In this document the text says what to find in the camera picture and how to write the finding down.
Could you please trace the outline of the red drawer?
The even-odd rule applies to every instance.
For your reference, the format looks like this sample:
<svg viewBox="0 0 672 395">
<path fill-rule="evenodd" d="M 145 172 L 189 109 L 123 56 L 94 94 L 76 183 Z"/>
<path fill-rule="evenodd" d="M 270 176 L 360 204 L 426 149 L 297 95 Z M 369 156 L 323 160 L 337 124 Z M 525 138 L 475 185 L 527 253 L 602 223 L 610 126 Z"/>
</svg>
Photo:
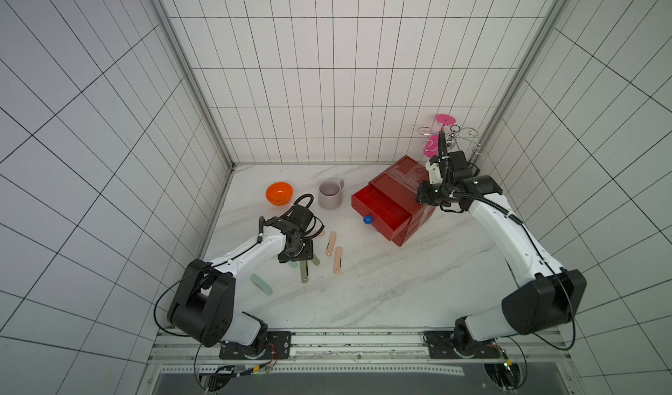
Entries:
<svg viewBox="0 0 672 395">
<path fill-rule="evenodd" d="M 425 214 L 423 205 L 416 202 L 411 192 L 404 187 L 384 187 L 382 190 L 369 183 L 352 195 L 352 207 L 378 232 L 402 246 L 419 227 Z"/>
</svg>

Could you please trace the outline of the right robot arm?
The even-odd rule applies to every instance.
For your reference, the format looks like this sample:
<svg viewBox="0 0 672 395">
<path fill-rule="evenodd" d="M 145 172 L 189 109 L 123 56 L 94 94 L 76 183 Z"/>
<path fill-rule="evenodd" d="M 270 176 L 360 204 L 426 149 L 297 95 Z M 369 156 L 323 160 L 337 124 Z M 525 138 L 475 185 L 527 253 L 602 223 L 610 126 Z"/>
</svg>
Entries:
<svg viewBox="0 0 672 395">
<path fill-rule="evenodd" d="M 429 178 L 421 182 L 418 203 L 475 218 L 505 258 L 516 290 L 491 309 L 464 316 L 455 323 L 451 344 L 470 358 L 500 337 L 538 335 L 552 327 L 576 323 L 587 280 L 554 259 L 516 215 L 500 185 L 478 175 L 461 151 L 441 150 L 425 165 Z"/>
</svg>

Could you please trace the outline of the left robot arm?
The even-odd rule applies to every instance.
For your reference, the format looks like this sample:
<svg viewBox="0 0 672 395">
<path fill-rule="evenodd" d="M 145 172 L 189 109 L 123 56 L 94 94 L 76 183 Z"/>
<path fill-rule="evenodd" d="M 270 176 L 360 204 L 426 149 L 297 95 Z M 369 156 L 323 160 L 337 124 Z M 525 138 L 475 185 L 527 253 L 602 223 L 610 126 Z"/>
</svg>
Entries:
<svg viewBox="0 0 672 395">
<path fill-rule="evenodd" d="M 302 205 L 279 217 L 259 218 L 255 237 L 215 260 L 194 260 L 187 266 L 168 309 L 168 323 L 205 347 L 238 344 L 262 353 L 268 325 L 236 307 L 237 286 L 267 260 L 312 260 L 313 239 L 323 230 L 321 221 Z"/>
</svg>

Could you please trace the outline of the red drawer cabinet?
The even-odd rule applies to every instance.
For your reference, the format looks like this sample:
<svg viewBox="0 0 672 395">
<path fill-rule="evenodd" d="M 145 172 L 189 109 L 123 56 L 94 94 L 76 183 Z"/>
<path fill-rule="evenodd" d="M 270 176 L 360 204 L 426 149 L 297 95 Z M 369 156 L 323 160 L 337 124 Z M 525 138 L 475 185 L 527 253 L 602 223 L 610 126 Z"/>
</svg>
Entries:
<svg viewBox="0 0 672 395">
<path fill-rule="evenodd" d="M 376 176 L 369 184 L 377 192 L 381 212 L 376 211 L 373 225 L 383 227 L 383 236 L 402 246 L 435 211 L 434 206 L 418 202 L 418 190 L 428 182 L 425 165 L 405 155 Z"/>
</svg>

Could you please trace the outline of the orange bowl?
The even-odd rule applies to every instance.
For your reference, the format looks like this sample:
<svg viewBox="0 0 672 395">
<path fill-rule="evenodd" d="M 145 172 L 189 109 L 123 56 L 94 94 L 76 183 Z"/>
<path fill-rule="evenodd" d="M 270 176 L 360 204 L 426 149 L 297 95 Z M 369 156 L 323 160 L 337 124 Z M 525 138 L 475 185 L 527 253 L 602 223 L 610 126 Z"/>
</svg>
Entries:
<svg viewBox="0 0 672 395">
<path fill-rule="evenodd" d="M 270 185 L 265 192 L 266 199 L 274 206 L 284 206 L 292 201 L 293 188 L 286 182 L 278 182 Z"/>
</svg>

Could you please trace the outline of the peach knife middle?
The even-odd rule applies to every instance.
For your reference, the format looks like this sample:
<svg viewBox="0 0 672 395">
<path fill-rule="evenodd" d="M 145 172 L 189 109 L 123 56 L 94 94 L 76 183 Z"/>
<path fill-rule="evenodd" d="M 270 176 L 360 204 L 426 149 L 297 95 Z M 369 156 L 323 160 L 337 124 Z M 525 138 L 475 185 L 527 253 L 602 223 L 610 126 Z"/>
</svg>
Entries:
<svg viewBox="0 0 672 395">
<path fill-rule="evenodd" d="M 336 239 L 337 239 L 337 233 L 330 232 L 329 240 L 327 243 L 327 249 L 325 250 L 326 252 L 325 255 L 327 255 L 327 257 L 331 257 L 334 254 Z"/>
</svg>

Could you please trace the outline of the peach knife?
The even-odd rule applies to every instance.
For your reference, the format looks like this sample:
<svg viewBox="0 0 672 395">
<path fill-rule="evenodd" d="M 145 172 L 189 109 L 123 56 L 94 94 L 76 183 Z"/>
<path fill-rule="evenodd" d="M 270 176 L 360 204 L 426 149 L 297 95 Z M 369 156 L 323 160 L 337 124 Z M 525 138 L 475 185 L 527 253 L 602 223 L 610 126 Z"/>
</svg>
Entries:
<svg viewBox="0 0 672 395">
<path fill-rule="evenodd" d="M 327 257 L 331 257 L 334 254 L 336 239 L 337 239 L 337 233 L 330 232 L 329 240 L 327 243 L 327 249 L 325 250 L 326 252 L 325 255 L 327 255 Z"/>
<path fill-rule="evenodd" d="M 337 246 L 334 251 L 334 274 L 340 274 L 342 269 L 343 248 Z"/>
</svg>

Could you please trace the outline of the mauve mug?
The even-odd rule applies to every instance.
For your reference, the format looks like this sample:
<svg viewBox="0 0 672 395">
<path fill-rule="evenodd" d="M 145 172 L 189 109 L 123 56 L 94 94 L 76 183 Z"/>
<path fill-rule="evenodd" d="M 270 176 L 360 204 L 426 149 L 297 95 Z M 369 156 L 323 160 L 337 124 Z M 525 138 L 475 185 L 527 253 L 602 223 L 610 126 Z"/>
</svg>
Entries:
<svg viewBox="0 0 672 395">
<path fill-rule="evenodd" d="M 345 182 L 342 178 L 328 179 L 318 187 L 318 205 L 328 211 L 338 209 L 343 201 Z"/>
</svg>

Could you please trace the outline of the pink hourglass stand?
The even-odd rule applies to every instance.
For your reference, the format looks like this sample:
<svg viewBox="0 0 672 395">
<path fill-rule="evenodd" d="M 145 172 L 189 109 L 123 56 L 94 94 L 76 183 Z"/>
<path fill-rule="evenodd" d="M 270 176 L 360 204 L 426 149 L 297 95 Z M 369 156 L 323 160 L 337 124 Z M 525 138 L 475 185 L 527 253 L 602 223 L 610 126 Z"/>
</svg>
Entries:
<svg viewBox="0 0 672 395">
<path fill-rule="evenodd" d="M 439 154 L 439 144 L 441 138 L 439 137 L 446 128 L 450 129 L 456 125 L 457 120 L 449 114 L 437 114 L 435 117 L 436 125 L 434 127 L 420 127 L 419 132 L 421 136 L 426 138 L 423 146 L 423 155 L 427 158 L 432 158 Z"/>
</svg>

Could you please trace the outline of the peach knife right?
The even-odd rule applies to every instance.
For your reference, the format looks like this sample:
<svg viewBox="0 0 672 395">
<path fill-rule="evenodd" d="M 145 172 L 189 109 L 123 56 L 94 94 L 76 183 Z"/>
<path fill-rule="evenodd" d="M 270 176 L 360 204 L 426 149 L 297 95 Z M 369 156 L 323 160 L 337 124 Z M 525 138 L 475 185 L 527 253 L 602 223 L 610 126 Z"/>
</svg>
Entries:
<svg viewBox="0 0 672 395">
<path fill-rule="evenodd" d="M 342 269 L 343 248 L 337 246 L 334 251 L 334 274 L 340 274 Z"/>
</svg>

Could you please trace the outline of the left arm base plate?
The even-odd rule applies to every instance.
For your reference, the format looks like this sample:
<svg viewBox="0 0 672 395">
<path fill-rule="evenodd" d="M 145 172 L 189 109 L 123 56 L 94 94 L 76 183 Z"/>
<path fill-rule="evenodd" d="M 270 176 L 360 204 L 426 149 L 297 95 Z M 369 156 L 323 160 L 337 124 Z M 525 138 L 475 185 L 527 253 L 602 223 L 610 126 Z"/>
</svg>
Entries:
<svg viewBox="0 0 672 395">
<path fill-rule="evenodd" d="M 285 360 L 290 356 L 292 332 L 263 332 L 250 346 L 225 342 L 220 348 L 221 360 L 270 361 Z"/>
</svg>

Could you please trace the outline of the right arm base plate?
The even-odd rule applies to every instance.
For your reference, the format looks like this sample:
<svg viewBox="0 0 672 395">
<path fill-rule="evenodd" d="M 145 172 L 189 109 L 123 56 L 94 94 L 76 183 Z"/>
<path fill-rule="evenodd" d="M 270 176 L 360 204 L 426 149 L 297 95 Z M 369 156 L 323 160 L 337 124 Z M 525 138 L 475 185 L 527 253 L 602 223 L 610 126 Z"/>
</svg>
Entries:
<svg viewBox="0 0 672 395">
<path fill-rule="evenodd" d="M 430 330 L 423 333 L 423 342 L 431 359 L 496 359 L 501 352 L 493 347 L 493 341 L 474 342 L 462 331 Z"/>
</svg>

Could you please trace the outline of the aluminium rail frame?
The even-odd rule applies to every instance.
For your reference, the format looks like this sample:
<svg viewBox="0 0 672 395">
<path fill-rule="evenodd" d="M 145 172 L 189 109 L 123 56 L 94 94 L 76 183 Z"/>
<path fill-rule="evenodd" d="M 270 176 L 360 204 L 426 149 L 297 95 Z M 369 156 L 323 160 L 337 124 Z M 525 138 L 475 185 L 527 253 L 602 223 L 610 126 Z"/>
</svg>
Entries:
<svg viewBox="0 0 672 395">
<path fill-rule="evenodd" d="M 160 334 L 142 394 L 582 394 L 569 355 L 504 337 L 467 358 L 449 330 L 276 329 L 259 351 Z"/>
</svg>

